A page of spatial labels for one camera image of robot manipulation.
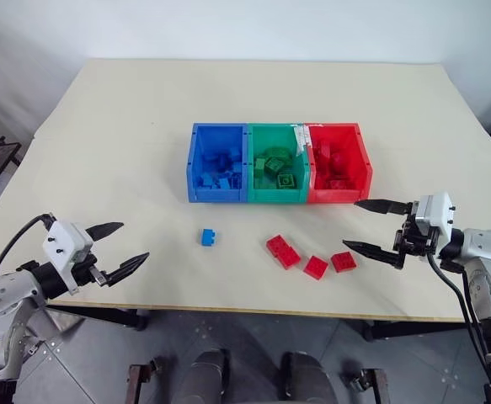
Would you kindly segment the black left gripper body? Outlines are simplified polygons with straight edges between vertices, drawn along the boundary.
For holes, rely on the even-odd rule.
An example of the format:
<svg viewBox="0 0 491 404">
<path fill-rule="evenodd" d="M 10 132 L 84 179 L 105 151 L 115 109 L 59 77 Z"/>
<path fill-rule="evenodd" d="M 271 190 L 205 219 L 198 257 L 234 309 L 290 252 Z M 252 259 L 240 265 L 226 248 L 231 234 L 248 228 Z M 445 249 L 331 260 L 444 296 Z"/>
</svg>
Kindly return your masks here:
<svg viewBox="0 0 491 404">
<path fill-rule="evenodd" d="M 81 263 L 75 263 L 72 267 L 72 277 L 78 287 L 89 283 L 96 283 L 99 286 L 106 285 L 106 275 L 100 272 L 95 264 L 95 256 L 87 256 Z"/>
</svg>

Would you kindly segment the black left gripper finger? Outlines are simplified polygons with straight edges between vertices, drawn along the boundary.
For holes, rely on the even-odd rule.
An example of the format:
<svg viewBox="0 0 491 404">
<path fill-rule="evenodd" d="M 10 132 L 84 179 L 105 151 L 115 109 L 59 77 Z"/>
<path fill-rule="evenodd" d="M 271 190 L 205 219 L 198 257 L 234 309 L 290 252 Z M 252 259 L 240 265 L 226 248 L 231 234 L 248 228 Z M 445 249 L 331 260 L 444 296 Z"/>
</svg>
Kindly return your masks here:
<svg viewBox="0 0 491 404">
<path fill-rule="evenodd" d="M 111 287 L 131 276 L 144 264 L 149 255 L 149 252 L 145 252 L 143 254 L 130 258 L 121 263 L 114 272 L 110 274 L 104 274 L 104 285 Z"/>
<path fill-rule="evenodd" d="M 119 230 L 124 225 L 123 222 L 108 222 L 104 224 L 99 224 L 87 228 L 85 231 L 94 241 L 100 241 L 108 236 L 110 236 L 115 231 Z"/>
</svg>

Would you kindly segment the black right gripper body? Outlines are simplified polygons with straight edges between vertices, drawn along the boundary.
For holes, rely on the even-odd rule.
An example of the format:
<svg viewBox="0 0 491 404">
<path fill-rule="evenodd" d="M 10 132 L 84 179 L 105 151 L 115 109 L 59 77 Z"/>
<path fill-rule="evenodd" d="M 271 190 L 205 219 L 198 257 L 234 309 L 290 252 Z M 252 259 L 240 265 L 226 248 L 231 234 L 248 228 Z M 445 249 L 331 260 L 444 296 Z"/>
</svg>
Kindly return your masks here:
<svg viewBox="0 0 491 404">
<path fill-rule="evenodd" d="M 415 215 L 409 214 L 396 232 L 393 250 L 400 254 L 426 256 L 436 252 L 438 239 L 438 227 L 418 222 Z"/>
</svg>

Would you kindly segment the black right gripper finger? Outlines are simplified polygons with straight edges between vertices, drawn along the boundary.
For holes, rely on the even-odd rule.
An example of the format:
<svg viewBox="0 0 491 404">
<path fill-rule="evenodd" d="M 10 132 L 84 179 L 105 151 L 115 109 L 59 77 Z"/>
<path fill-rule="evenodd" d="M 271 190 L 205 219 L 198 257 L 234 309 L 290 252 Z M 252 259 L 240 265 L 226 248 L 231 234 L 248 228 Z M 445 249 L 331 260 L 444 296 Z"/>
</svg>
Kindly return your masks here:
<svg viewBox="0 0 491 404">
<path fill-rule="evenodd" d="M 354 205 L 378 214 L 408 215 L 412 211 L 413 203 L 397 202 L 389 199 L 363 199 L 354 202 Z"/>
<path fill-rule="evenodd" d="M 402 269 L 405 261 L 405 256 L 400 253 L 388 252 L 381 249 L 379 246 L 350 240 L 343 240 L 342 243 L 350 250 L 375 261 L 386 263 L 396 269 Z"/>
</svg>

